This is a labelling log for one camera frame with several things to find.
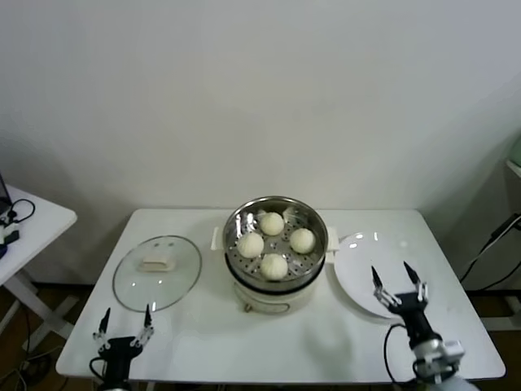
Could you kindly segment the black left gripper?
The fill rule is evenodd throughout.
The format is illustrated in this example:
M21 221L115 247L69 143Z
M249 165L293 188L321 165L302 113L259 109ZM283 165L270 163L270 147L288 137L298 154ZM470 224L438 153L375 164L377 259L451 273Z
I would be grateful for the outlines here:
M154 334L150 306L147 305L142 330L134 338L132 336L107 339L107 326L110 318L111 308L107 308L102 317L99 328L93 333L93 339L98 347L103 348L99 357L105 362L104 381L127 381L131 362L141 353Z

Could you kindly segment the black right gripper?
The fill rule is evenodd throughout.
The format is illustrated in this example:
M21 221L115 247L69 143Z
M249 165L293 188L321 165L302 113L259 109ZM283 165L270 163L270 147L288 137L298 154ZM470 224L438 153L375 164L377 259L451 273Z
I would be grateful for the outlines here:
M377 270L372 266L374 297L389 312L398 315L404 321L409 344L420 345L433 339L433 330L424 314L428 303L428 286L406 261L404 261L404 267L417 294L414 292L401 293L396 296L391 294L383 286Z

